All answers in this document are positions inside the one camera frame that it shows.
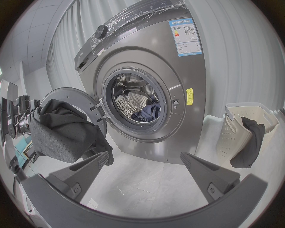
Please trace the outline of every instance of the tile floor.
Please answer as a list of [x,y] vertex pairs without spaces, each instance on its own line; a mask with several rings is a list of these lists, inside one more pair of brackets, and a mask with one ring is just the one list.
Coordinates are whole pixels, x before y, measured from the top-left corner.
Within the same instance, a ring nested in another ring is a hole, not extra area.
[[[268,182],[261,201],[241,227],[247,227],[268,205],[285,173],[285,118],[275,112],[280,126],[270,145],[260,154],[250,169],[226,168],[239,172],[241,180],[253,173]],[[216,143],[223,118],[207,116],[204,119],[196,156],[218,163]],[[104,166],[81,200],[87,205],[93,199],[96,210],[124,217],[165,217],[192,211],[208,204],[184,165],[167,164],[138,158],[119,150],[109,134],[113,147],[114,164]],[[27,175],[49,173],[69,166],[47,156],[39,157],[25,169]]]

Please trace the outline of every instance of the curtain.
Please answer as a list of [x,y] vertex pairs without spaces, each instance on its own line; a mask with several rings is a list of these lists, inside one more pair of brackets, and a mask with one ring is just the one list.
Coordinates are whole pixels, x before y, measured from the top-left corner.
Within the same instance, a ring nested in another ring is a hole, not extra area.
[[[75,0],[52,39],[47,73],[52,89],[84,87],[74,57],[97,27],[136,0]],[[206,114],[222,117],[226,103],[260,102],[271,110],[285,98],[284,47],[250,0],[185,0],[206,64]]]

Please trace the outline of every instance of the black cloth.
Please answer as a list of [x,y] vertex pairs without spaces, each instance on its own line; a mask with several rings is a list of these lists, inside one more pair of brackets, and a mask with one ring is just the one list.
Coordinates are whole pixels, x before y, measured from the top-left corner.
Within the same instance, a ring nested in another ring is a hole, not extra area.
[[246,117],[242,117],[241,119],[243,126],[251,131],[252,137],[245,147],[230,160],[230,163],[235,168],[250,168],[259,154],[265,134],[265,126],[262,123],[257,124],[255,120]]
[[51,99],[44,107],[36,108],[31,114],[30,131],[39,154],[73,163],[86,151],[108,151],[106,165],[113,164],[112,147],[100,128],[66,102]]
[[132,114],[131,118],[140,122],[150,122],[160,117],[160,104],[154,103],[143,107],[140,112]]

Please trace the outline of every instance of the ceiling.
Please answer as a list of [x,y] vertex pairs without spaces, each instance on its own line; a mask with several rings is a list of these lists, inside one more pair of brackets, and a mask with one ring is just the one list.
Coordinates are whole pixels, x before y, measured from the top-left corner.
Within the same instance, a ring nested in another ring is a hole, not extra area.
[[56,26],[72,0],[36,0],[14,24],[0,49],[1,79],[20,79],[19,63],[25,74],[45,67],[48,48]]

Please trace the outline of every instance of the white laundry basket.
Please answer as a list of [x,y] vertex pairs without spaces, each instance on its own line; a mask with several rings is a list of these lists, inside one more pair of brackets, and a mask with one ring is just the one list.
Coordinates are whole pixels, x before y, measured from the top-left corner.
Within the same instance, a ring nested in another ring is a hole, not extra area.
[[260,149],[261,153],[279,125],[274,114],[260,103],[231,103],[226,105],[225,110],[225,119],[216,146],[220,165],[224,165],[235,157],[252,137],[252,133],[243,126],[241,117],[264,124],[265,135]]

